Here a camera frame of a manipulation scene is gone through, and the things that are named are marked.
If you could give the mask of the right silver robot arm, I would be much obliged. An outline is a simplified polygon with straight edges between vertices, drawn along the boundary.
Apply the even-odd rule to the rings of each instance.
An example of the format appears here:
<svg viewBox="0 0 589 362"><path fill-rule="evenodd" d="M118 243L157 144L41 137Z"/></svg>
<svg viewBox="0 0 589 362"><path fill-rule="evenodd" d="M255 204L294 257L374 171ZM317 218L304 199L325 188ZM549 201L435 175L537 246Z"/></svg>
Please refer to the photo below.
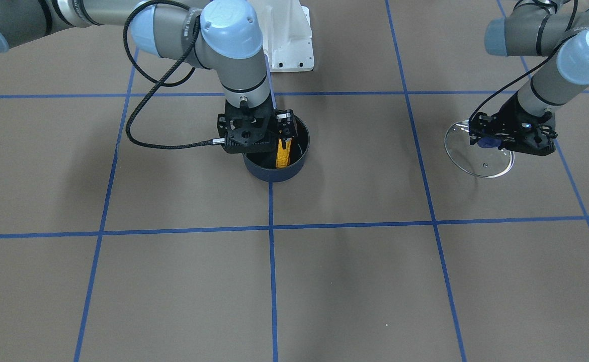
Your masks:
<svg viewBox="0 0 589 362"><path fill-rule="evenodd" d="M220 145L230 154L283 153L298 137L296 115L271 105L264 38L247 1L0 1L0 53L68 28L122 27L126 56L153 87L126 122L126 137L152 149ZM219 137L164 146L133 137L137 115L182 64L216 71L225 94Z"/></svg>

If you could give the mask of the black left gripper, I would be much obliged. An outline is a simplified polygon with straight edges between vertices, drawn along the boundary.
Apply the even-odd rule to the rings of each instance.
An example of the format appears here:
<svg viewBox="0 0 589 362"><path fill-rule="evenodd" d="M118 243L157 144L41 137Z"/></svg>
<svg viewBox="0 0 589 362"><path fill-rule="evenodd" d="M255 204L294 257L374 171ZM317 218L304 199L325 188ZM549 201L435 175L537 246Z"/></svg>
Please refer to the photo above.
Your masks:
<svg viewBox="0 0 589 362"><path fill-rule="evenodd" d="M515 153L547 156L556 151L553 112L542 116L528 113L520 105L517 94L508 99L500 110L489 116L477 112L469 120L469 144L482 148L506 149Z"/></svg>

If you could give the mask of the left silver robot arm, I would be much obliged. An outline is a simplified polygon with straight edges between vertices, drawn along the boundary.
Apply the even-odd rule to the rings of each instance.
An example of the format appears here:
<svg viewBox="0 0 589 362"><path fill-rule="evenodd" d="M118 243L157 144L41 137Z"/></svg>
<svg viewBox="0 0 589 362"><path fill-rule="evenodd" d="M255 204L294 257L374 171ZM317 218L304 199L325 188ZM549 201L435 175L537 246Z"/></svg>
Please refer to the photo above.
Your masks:
<svg viewBox="0 0 589 362"><path fill-rule="evenodd" d="M519 1L485 32L487 53L540 56L533 76L493 115L469 119L471 145L546 156L554 153L555 112L589 87L589 8L561 13L563 1Z"/></svg>

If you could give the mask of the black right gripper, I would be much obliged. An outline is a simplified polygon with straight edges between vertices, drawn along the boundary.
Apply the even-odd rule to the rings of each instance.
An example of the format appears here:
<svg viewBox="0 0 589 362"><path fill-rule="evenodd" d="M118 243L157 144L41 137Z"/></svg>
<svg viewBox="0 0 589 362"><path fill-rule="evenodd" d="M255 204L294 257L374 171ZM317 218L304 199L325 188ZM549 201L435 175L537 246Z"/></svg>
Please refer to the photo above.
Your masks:
<svg viewBox="0 0 589 362"><path fill-rule="evenodd" d="M224 139L221 146L228 154L271 153L276 147L285 150L298 137L293 110L274 111L272 101L253 108L236 107L226 101L224 113L218 115L217 127Z"/></svg>

